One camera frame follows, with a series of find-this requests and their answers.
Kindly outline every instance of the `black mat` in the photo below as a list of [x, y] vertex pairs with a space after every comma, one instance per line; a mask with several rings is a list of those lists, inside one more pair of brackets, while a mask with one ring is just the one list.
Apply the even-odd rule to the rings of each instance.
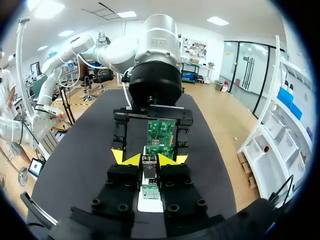
[[[124, 106], [122, 90], [106, 91], [76, 121], [47, 161], [32, 198], [56, 220], [68, 217], [72, 206], [91, 211], [91, 201], [102, 189], [107, 170], [115, 162], [110, 150], [115, 123], [113, 110]], [[191, 179], [208, 205], [208, 215], [222, 214], [229, 218], [237, 212], [234, 192], [207, 122], [191, 96], [183, 94], [177, 106], [193, 113], [187, 159]], [[127, 134], [126, 157], [142, 153], [147, 141], [147, 122], [131, 119]], [[28, 222], [37, 222], [32, 213], [28, 214]], [[165, 236], [162, 213], [135, 213], [133, 238]]]

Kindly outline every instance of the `glass door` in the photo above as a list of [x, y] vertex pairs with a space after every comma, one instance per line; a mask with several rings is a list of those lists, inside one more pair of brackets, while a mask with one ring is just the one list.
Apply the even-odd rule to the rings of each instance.
[[267, 46], [255, 43], [242, 42], [239, 46], [237, 67], [230, 93], [252, 113], [266, 77], [268, 49]]
[[221, 64], [221, 72], [219, 82], [229, 82], [228, 88], [230, 89], [237, 62], [238, 42], [225, 41], [223, 50], [223, 59]]

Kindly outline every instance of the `wooden floor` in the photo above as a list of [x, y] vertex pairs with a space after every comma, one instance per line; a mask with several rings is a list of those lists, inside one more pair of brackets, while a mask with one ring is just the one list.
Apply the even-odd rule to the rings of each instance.
[[[96, 84], [93, 86], [93, 94], [100, 92], [97, 86]], [[192, 95], [210, 127], [232, 183], [236, 209], [240, 211], [259, 197], [258, 190], [249, 187], [248, 176], [244, 173], [237, 158], [237, 150], [249, 135], [256, 118], [231, 94], [216, 91], [214, 84], [184, 83], [183, 87], [185, 87], [186, 93]], [[116, 80], [108, 81], [107, 88], [116, 89]], [[79, 99], [81, 94], [82, 90], [76, 89], [72, 92], [70, 98], [71, 109], [75, 119], [78, 119], [90, 107], [89, 105], [73, 105], [84, 103], [82, 99]], [[58, 103], [55, 106], [63, 110], [63, 106]], [[0, 140], [0, 146], [8, 154], [5, 143], [2, 140]], [[29, 148], [24, 147], [24, 149], [31, 158], [36, 156], [35, 152]], [[14, 157], [12, 162], [17, 169], [23, 166], [27, 167], [27, 164], [20, 157]], [[28, 210], [20, 200], [20, 194], [27, 191], [31, 196], [35, 181], [29, 177], [26, 186], [20, 186], [18, 174], [11, 166], [6, 166], [6, 161], [2, 155], [0, 155], [0, 173], [5, 177], [5, 189], [10, 200], [21, 215], [26, 217]]]

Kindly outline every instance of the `glass wall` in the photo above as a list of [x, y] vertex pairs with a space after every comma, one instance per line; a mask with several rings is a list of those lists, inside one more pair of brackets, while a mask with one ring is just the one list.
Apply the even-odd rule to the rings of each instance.
[[268, 47], [254, 43], [240, 43], [237, 68], [230, 93], [252, 113], [265, 80]]
[[224, 42], [223, 60], [219, 81], [224, 83], [229, 82], [229, 89], [234, 76], [237, 62], [238, 42]]
[[[220, 82], [257, 118], [265, 106], [275, 66], [276, 49], [253, 42], [224, 42]], [[287, 54], [282, 51], [282, 58]]]

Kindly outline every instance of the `ceiling light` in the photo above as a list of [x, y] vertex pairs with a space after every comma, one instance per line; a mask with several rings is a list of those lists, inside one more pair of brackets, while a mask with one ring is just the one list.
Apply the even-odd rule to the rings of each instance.
[[36, 8], [34, 16], [37, 19], [51, 19], [65, 8], [61, 3], [52, 0], [42, 0]]
[[213, 16], [213, 17], [210, 17], [208, 20], [208, 22], [210, 23], [213, 23], [213, 24], [216, 24], [216, 25], [219, 25], [219, 26], [224, 26], [224, 25], [228, 25], [229, 22], [221, 19], [220, 17], [217, 17], [217, 16]]
[[73, 32], [74, 31], [72, 31], [72, 30], [63, 31], [58, 36], [59, 37], [66, 37], [66, 36], [69, 36], [70, 34], [72, 34]]
[[33, 9], [36, 8], [36, 6], [39, 4], [40, 0], [28, 0], [27, 5], [29, 8], [29, 11], [31, 12]]
[[41, 47], [39, 47], [38, 48], [38, 51], [41, 51], [41, 50], [43, 50], [43, 49], [46, 49], [48, 46], [41, 46]]
[[137, 14], [134, 11], [126, 11], [117, 13], [121, 18], [132, 18], [136, 17]]

